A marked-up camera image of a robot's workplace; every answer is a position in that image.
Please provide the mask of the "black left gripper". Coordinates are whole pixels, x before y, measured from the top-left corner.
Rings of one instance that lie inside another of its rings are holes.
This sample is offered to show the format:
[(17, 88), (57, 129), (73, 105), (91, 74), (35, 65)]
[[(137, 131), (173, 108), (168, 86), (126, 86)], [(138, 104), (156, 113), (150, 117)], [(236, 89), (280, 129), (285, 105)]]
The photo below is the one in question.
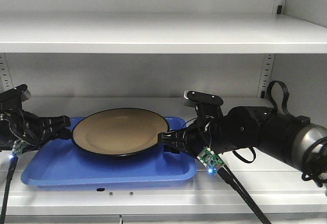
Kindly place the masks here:
[(1, 150), (10, 150), (15, 141), (27, 144), (28, 148), (38, 148), (45, 133), (53, 133), (50, 140), (72, 138), (71, 119), (58, 117), (38, 117), (22, 109), (21, 99), (1, 100)]

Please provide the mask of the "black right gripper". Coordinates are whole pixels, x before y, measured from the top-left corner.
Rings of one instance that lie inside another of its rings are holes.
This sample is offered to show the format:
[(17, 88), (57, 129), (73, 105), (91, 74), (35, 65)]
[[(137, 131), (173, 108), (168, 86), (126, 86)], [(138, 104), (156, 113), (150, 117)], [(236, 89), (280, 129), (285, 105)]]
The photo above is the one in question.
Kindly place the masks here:
[(180, 151), (168, 145), (182, 145), (185, 151), (196, 158), (204, 147), (209, 147), (216, 154), (230, 151), (230, 145), (222, 137), (222, 101), (217, 104), (195, 103), (197, 118), (187, 129), (161, 132), (158, 134), (158, 143), (163, 146), (164, 152), (180, 154)]

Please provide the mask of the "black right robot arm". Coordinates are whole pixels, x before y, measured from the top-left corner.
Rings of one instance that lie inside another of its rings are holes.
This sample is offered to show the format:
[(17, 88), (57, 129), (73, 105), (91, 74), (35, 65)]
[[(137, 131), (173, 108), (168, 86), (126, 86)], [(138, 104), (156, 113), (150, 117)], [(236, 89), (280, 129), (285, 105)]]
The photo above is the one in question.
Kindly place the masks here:
[(289, 113), (285, 83), (269, 83), (271, 107), (238, 106), (226, 115), (219, 96), (185, 91), (184, 97), (194, 104), (197, 118), (186, 128), (158, 134), (158, 142), (171, 151), (197, 157), (205, 147), (216, 154), (255, 147), (299, 170), (304, 181), (326, 183), (326, 128)]

